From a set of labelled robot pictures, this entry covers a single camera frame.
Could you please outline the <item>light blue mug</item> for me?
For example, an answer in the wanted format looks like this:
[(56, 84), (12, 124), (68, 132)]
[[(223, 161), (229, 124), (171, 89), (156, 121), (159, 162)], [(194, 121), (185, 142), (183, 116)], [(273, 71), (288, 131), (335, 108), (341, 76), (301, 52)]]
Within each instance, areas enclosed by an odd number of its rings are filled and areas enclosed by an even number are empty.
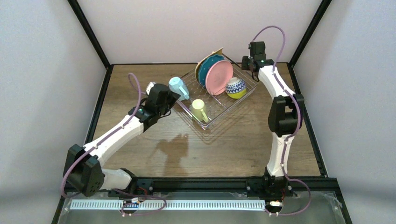
[(168, 82), (168, 86), (172, 92), (180, 95), (179, 101), (190, 99), (189, 90), (180, 77), (172, 77)]

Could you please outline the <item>lime green bowl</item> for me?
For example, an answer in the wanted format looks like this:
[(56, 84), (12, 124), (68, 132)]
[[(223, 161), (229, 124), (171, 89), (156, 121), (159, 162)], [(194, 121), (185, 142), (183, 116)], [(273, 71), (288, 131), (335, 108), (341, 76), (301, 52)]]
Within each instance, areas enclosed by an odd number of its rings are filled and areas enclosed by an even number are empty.
[(233, 99), (240, 99), (247, 93), (246, 84), (243, 79), (232, 77), (226, 84), (225, 92)]

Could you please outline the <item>bamboo pattern square plate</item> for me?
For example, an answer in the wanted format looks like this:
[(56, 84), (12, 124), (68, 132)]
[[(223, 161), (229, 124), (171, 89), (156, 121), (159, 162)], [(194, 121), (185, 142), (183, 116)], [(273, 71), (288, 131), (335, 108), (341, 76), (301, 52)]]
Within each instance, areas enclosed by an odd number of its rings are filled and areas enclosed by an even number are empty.
[(203, 64), (208, 61), (208, 59), (210, 59), (212, 56), (222, 56), (223, 55), (223, 47), (221, 47), (220, 49), (213, 51), (212, 53), (210, 53), (209, 55), (207, 55), (205, 58), (203, 58), (195, 67), (194, 73), (195, 73), (195, 78), (197, 81), (199, 81), (199, 72), (202, 70), (202, 66)]

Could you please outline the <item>pale green mug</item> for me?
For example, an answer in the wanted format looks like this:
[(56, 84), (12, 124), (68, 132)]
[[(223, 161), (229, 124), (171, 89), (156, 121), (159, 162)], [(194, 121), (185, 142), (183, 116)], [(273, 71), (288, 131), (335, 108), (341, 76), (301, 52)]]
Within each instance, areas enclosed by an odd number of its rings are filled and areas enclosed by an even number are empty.
[(209, 122), (206, 105), (203, 100), (201, 99), (193, 100), (192, 104), (190, 105), (190, 112), (197, 121), (204, 123)]

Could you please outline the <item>pink round plate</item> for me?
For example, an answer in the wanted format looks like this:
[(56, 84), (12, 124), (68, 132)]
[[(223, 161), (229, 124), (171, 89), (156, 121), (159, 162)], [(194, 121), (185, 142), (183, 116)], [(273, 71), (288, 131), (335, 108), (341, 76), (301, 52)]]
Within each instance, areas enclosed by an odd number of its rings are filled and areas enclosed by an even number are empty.
[(208, 71), (205, 87), (210, 95), (217, 96), (225, 91), (228, 81), (233, 77), (233, 66), (229, 61), (216, 62)]

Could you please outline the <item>metal wire dish rack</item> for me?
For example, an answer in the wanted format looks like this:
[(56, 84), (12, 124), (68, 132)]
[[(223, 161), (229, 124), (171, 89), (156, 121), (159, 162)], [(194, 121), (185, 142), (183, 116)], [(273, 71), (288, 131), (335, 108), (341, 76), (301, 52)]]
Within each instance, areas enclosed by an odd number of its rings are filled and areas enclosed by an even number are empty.
[[(252, 79), (248, 71), (241, 69), (241, 65), (238, 62), (235, 62), (225, 54), (223, 54), (223, 57), (233, 65), (233, 76), (243, 80), (246, 84), (247, 93), (240, 99), (233, 99), (228, 96), (226, 92), (219, 95), (211, 95), (207, 92), (206, 88), (199, 83), (199, 80), (196, 79), (194, 69), (181, 76), (182, 81), (189, 90), (190, 99), (183, 101), (178, 100), (175, 105), (175, 111), (181, 118), (186, 120), (188, 124), (198, 125), (198, 127), (203, 130), (218, 124), (230, 111), (251, 95), (258, 85), (258, 82)], [(208, 111), (208, 122), (199, 121), (190, 111), (191, 104), (195, 99), (201, 99), (205, 103)]]

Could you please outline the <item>teal polka dot plate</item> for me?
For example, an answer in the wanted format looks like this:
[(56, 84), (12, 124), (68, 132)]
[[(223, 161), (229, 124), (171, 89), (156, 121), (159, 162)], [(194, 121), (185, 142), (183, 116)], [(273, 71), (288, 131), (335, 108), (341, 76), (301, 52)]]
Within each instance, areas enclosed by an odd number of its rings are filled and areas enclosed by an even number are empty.
[(199, 72), (199, 83), (205, 87), (206, 84), (206, 76), (208, 74), (209, 69), (217, 62), (223, 61), (224, 56), (212, 56), (208, 61), (206, 61), (203, 66), (201, 67), (202, 70)]

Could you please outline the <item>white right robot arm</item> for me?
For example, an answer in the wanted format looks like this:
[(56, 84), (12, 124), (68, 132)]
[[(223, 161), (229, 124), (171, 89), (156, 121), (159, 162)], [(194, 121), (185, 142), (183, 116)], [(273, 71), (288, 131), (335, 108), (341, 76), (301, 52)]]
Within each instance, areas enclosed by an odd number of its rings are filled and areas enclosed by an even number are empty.
[(242, 58), (242, 69), (252, 73), (252, 79), (267, 88), (272, 104), (268, 127), (272, 132), (272, 147), (264, 173), (264, 185), (268, 188), (284, 187), (288, 181), (287, 162), (291, 143), (303, 121), (304, 97), (296, 94), (282, 79), (275, 62), (267, 59), (264, 42), (252, 41), (249, 55)]

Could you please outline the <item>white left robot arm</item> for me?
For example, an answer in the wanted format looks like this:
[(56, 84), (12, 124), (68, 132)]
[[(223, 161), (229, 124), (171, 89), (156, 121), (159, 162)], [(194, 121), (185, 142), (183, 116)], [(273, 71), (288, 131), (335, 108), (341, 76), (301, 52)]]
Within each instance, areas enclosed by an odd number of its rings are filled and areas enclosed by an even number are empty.
[(135, 175), (124, 168), (104, 169), (106, 161), (131, 139), (139, 136), (171, 110), (180, 94), (164, 84), (152, 83), (148, 96), (139, 97), (137, 105), (112, 129), (96, 140), (69, 148), (61, 183), (63, 197), (67, 197), (66, 183), (86, 197), (100, 190), (125, 190), (135, 185)]

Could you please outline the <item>black aluminium frame rail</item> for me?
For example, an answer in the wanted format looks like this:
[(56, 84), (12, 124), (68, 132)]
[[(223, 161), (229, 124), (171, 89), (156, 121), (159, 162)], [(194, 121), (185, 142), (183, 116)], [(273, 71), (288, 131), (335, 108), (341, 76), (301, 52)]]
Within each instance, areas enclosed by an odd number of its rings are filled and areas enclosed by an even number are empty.
[(246, 210), (70, 210), (72, 199), (128, 200), (113, 191), (92, 197), (61, 199), (55, 224), (349, 224), (351, 218), (335, 178), (303, 177), (268, 194), (261, 177), (139, 178), (137, 194), (147, 190), (155, 200), (264, 200), (261, 211)]

